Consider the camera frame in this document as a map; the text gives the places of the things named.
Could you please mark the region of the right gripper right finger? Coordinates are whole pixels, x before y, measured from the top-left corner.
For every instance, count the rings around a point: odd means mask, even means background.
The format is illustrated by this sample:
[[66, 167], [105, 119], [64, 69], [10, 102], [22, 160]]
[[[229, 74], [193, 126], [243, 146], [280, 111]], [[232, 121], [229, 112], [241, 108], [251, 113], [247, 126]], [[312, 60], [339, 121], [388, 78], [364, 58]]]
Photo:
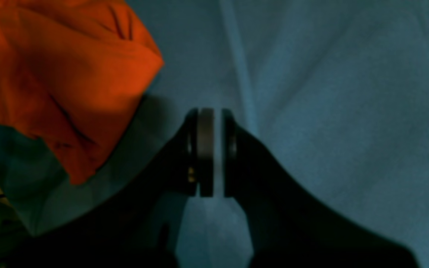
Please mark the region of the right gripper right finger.
[[224, 194], [245, 212], [251, 268], [417, 268], [415, 256], [308, 193], [222, 110]]

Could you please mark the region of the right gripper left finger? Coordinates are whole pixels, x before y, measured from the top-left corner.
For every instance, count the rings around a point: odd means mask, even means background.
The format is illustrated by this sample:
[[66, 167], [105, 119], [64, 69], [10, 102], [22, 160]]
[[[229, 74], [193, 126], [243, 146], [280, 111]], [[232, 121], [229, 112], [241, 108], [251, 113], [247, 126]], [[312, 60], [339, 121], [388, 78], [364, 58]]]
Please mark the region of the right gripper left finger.
[[11, 268], [177, 268], [163, 223], [153, 246], [125, 251], [162, 195], [213, 196], [214, 111], [192, 109], [175, 136], [117, 194], [78, 219], [25, 242]]

